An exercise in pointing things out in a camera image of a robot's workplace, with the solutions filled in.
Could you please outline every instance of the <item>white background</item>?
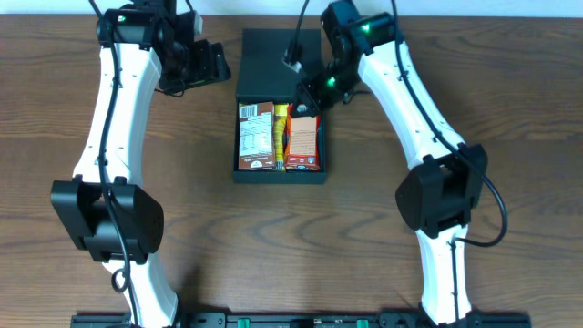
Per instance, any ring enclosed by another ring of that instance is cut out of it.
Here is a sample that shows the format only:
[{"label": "white background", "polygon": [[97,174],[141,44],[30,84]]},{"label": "white background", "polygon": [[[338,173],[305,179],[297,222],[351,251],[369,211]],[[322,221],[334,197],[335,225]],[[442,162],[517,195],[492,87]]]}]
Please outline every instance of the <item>white background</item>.
[{"label": "white background", "polygon": [[[177,0],[179,12],[186,11]],[[128,1],[97,0],[103,10]],[[298,15],[303,0],[191,0],[202,15]],[[306,15],[320,15],[330,0],[311,0]],[[390,0],[354,0],[362,15],[390,11]],[[401,15],[583,17],[583,0],[397,0]],[[0,14],[92,13],[87,0],[0,0]]]}]

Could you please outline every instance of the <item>black box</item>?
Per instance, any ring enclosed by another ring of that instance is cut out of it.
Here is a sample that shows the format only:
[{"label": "black box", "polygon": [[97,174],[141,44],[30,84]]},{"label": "black box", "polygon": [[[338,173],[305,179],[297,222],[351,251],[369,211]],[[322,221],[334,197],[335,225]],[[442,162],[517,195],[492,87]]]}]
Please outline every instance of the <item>black box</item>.
[{"label": "black box", "polygon": [[[243,49],[237,82],[237,109],[235,110],[235,154],[233,181],[236,183],[301,183],[323,184],[326,181],[326,124],[321,115],[318,133],[320,154],[319,171],[269,171],[239,170],[239,103],[257,104],[272,101],[274,104],[292,103],[295,88],[302,79],[283,64],[294,30],[244,29]],[[323,69],[320,30],[301,30],[299,43],[303,46],[302,64],[308,72]]]}]

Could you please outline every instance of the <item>wooden table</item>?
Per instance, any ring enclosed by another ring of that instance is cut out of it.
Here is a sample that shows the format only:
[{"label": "wooden table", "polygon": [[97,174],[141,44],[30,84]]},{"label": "wooden table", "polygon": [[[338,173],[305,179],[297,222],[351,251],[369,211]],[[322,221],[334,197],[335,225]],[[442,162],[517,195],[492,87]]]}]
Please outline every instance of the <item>wooden table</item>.
[{"label": "wooden table", "polygon": [[[323,186],[234,185],[234,94],[241,29],[294,17],[207,16],[233,79],[183,98],[154,96],[145,190],[166,213],[160,253],[188,306],[234,312],[377,312],[415,307],[419,248],[394,202],[404,154],[377,100],[329,113]],[[77,251],[49,202],[69,179],[97,98],[92,15],[0,16],[0,326],[63,327],[77,312],[127,309],[109,274]],[[309,18],[304,27],[318,27]],[[467,248],[467,290],[482,310],[528,311],[535,326],[583,320],[583,21],[404,17],[426,87],[510,212],[505,241]],[[326,60],[330,50],[322,40]],[[497,234],[484,193],[470,235]]]}]

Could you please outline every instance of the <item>yellow package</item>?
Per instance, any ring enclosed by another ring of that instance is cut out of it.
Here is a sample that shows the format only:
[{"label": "yellow package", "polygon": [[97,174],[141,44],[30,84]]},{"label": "yellow package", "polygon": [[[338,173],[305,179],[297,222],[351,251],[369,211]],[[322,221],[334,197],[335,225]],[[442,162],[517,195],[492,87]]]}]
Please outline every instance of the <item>yellow package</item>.
[{"label": "yellow package", "polygon": [[275,169],[285,172],[283,167],[283,132],[288,119],[288,104],[275,105],[273,120],[273,147],[275,148]]}]

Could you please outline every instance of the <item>red food package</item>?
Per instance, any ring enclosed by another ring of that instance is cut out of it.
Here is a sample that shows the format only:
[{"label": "red food package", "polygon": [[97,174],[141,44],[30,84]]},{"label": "red food package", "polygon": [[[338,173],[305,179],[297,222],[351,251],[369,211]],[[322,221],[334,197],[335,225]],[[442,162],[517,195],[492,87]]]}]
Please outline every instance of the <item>red food package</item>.
[{"label": "red food package", "polygon": [[320,170],[320,157],[318,154],[320,116],[315,118],[292,118],[290,117],[292,106],[288,106],[288,122],[285,132],[288,139],[288,144],[285,148],[285,168]]}]

